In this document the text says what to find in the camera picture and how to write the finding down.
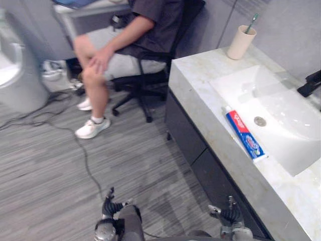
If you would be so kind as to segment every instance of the gray t-shirt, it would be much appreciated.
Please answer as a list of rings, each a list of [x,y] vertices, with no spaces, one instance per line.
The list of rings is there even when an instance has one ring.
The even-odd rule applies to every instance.
[[[132,13],[128,22],[142,15],[155,22],[153,29],[133,44],[117,51],[134,57],[142,51],[169,52],[181,23],[184,0],[128,0]]]

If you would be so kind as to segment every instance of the knee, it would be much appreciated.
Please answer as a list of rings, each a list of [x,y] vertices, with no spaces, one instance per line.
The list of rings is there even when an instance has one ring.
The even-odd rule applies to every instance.
[[[105,80],[101,75],[98,75],[95,72],[94,67],[87,67],[84,69],[83,73],[83,83],[85,84],[86,88],[99,86],[105,83]]]
[[[84,46],[86,46],[86,36],[85,35],[77,36],[74,39],[73,46],[74,46],[74,51],[76,53],[82,52]]]

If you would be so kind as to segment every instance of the toothbrush cup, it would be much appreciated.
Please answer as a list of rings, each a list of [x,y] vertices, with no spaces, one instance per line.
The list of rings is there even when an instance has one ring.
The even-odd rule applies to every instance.
[[[248,26],[246,25],[239,26],[231,46],[227,51],[229,58],[235,60],[241,59],[256,36],[256,31],[253,28],[250,28],[248,33],[245,34],[247,28]]]

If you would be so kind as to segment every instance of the hand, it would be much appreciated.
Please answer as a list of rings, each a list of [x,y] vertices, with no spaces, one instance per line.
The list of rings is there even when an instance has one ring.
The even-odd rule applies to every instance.
[[[95,67],[96,74],[103,74],[108,67],[109,60],[114,55],[111,48],[104,47],[97,51],[95,56],[90,60],[88,66]]]

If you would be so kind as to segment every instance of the sink basin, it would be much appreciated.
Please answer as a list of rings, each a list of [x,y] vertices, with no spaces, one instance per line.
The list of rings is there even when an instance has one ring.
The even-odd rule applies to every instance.
[[[209,83],[292,176],[321,158],[320,111],[265,66]]]

